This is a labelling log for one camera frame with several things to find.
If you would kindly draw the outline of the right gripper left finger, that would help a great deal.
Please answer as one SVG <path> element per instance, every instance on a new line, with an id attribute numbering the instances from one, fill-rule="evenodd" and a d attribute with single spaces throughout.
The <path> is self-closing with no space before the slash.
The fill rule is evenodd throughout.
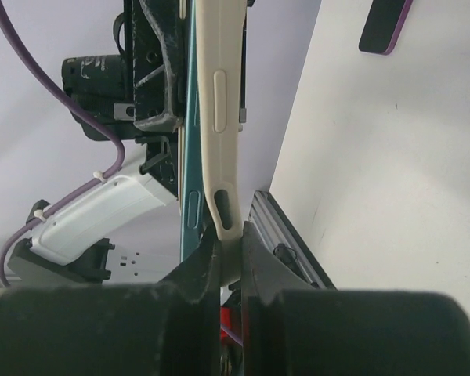
<path id="1" fill-rule="evenodd" d="M 221 250 L 157 283 L 15 288 L 0 296 L 0 375 L 217 375 Z"/>

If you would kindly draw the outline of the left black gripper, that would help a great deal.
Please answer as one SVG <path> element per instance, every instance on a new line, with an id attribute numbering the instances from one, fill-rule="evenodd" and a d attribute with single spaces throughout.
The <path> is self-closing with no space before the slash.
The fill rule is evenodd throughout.
<path id="1" fill-rule="evenodd" d="M 116 55 L 67 58 L 63 91 L 119 140 L 146 146 L 139 167 L 179 192 L 177 129 L 186 107 L 186 3 L 134 1 L 114 21 Z"/>

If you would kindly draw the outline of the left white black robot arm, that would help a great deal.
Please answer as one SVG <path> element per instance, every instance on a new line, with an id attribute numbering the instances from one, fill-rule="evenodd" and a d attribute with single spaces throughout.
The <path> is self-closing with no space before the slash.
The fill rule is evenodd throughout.
<path id="1" fill-rule="evenodd" d="M 0 26 L 31 73 L 65 105 L 85 135 L 109 141 L 116 161 L 55 204 L 37 202 L 0 251 L 0 281 L 11 248 L 61 269 L 108 233 L 178 196 L 179 128 L 186 112 L 186 6 L 181 1 L 127 1 L 113 25 L 115 55 L 68 58 L 62 82 L 39 67 L 0 7 Z"/>

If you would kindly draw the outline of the beige phone case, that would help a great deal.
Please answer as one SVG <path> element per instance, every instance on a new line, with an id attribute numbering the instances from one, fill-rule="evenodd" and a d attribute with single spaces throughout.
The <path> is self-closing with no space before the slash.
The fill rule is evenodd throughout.
<path id="1" fill-rule="evenodd" d="M 221 247 L 221 280 L 240 277 L 243 221 L 237 192 L 245 1 L 197 1 L 197 83 L 204 194 Z"/>

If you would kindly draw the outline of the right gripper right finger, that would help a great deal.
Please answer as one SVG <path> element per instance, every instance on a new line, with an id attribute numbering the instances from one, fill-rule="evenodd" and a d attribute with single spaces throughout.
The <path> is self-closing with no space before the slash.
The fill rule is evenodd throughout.
<path id="1" fill-rule="evenodd" d="M 242 238 L 247 375 L 470 375 L 470 319 L 445 295 L 319 289 Z"/>

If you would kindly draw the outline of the phone from beige case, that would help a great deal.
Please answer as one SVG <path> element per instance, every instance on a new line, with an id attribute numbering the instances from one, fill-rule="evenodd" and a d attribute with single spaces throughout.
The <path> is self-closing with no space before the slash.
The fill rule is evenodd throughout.
<path id="1" fill-rule="evenodd" d="M 195 5 L 196 2 L 192 1 L 190 6 L 183 185 L 181 193 L 181 261 L 185 261 L 197 249 L 203 231 L 204 188 L 201 167 Z"/>

